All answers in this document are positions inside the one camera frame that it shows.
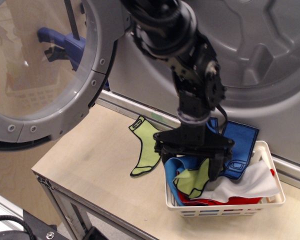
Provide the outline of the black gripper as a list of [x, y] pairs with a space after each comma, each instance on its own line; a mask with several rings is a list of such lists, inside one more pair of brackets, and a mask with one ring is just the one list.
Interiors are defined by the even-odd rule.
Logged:
[[209, 180], [215, 181], [223, 171], [225, 162], [232, 159], [235, 141], [219, 133], [218, 119], [212, 117], [203, 125], [180, 127], [155, 133], [154, 151], [163, 161], [172, 156], [211, 158], [208, 166]]

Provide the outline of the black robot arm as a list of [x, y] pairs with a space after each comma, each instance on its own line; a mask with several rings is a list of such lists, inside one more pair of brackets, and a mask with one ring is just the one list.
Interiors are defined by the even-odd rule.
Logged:
[[180, 126], [156, 133], [155, 151], [163, 162], [177, 155], [207, 158], [209, 179], [216, 180], [235, 143], [211, 123], [211, 112], [221, 110], [226, 97], [214, 48], [183, 1], [124, 0], [122, 5], [131, 15], [136, 46], [171, 70], [179, 97]]

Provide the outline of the black robot base bottom left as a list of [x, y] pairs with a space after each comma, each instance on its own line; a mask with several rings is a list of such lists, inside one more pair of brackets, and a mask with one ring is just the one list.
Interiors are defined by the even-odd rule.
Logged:
[[0, 240], [68, 240], [56, 225], [48, 225], [27, 211], [23, 212], [23, 219], [13, 215], [0, 215], [0, 222], [14, 222], [23, 228], [0, 231]]

